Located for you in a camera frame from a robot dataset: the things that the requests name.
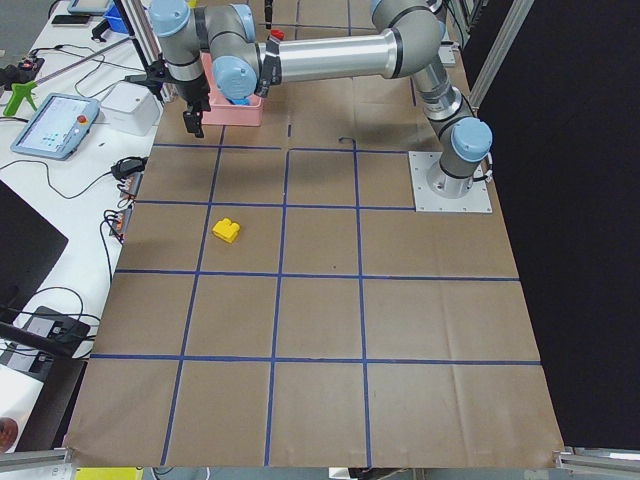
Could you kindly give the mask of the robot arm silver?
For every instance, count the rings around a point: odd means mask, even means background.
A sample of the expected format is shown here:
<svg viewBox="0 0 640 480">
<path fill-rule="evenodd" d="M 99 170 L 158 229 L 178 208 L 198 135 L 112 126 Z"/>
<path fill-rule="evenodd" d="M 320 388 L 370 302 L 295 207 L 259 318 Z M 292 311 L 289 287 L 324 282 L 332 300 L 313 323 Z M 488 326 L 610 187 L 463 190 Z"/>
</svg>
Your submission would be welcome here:
<svg viewBox="0 0 640 480">
<path fill-rule="evenodd" d="M 370 12 L 373 35 L 290 41 L 270 36 L 260 43 L 244 4 L 192 9 L 184 1 L 154 1 L 149 7 L 166 78 L 186 103 L 185 127 L 195 137 L 203 137 L 202 117 L 210 108 L 204 52 L 218 91 L 233 101 L 265 98 L 287 82 L 409 77 L 443 148 L 427 173 L 429 187 L 448 199 L 466 196 L 479 179 L 475 172 L 489 156 L 493 134 L 474 117 L 440 60 L 444 25 L 435 7 L 428 1 L 374 1 Z"/>
</svg>

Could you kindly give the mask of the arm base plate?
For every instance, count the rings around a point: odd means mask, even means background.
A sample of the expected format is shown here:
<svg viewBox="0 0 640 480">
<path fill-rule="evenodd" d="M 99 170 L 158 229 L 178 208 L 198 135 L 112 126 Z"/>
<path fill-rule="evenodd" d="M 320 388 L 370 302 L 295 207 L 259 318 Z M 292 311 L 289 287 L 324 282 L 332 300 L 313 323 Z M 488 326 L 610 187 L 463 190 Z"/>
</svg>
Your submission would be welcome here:
<svg viewBox="0 0 640 480">
<path fill-rule="evenodd" d="M 410 177 L 418 213 L 491 214 L 487 182 L 480 166 L 466 179 L 448 176 L 440 152 L 409 151 Z"/>
</svg>

